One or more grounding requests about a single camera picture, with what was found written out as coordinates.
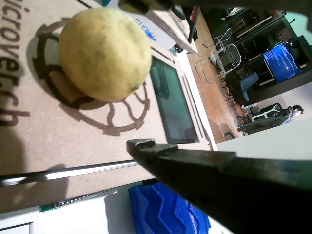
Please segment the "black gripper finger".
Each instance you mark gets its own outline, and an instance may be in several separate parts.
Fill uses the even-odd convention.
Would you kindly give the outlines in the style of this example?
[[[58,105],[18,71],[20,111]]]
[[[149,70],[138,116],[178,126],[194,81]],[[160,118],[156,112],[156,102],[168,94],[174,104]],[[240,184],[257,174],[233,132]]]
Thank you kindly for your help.
[[[283,10],[310,14],[310,0],[120,0],[121,9],[134,13],[147,13],[148,10],[168,10],[175,5],[183,7],[248,7],[256,9]]]
[[[312,163],[185,150],[153,139],[127,152],[166,185],[235,234],[309,234]]]

